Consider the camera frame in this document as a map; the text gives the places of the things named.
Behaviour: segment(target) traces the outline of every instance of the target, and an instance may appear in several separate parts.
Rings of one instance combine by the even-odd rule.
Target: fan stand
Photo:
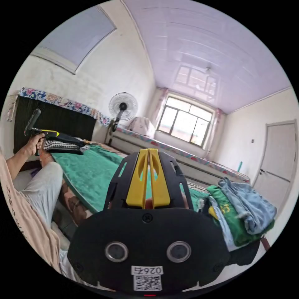
[[[112,129],[109,132],[110,138],[109,138],[109,141],[108,141],[108,146],[111,146],[112,135],[116,131],[118,123],[119,123],[119,120],[121,119],[121,116],[124,113],[124,111],[127,110],[127,107],[128,107],[128,105],[126,103],[124,103],[124,102],[119,104],[119,113],[117,114],[115,121],[113,123],[112,122],[110,123]]]

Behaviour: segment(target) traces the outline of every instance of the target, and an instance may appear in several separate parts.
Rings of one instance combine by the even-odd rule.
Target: electric fan
[[[109,146],[111,146],[112,135],[116,131],[119,121],[128,121],[133,118],[137,112],[137,108],[136,99],[129,93],[118,93],[112,97],[109,103],[109,112],[112,117],[115,117],[115,120],[110,123],[108,128],[112,128],[109,131]]]

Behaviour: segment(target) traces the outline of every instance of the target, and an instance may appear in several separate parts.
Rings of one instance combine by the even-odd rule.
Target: door
[[[267,125],[267,140],[254,189],[280,213],[287,199],[297,165],[296,123]]]

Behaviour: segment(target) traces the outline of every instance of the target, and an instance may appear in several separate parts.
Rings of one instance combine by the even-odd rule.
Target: fan grille
[[[119,105],[121,103],[127,104],[127,109],[123,112],[120,120],[128,121],[135,116],[138,109],[136,99],[129,93],[118,93],[112,97],[109,103],[109,112],[112,117],[116,117],[119,113]]]

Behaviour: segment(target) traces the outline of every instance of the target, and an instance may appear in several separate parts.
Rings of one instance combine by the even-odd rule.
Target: qr code
[[[161,290],[161,275],[134,275],[134,291]]]

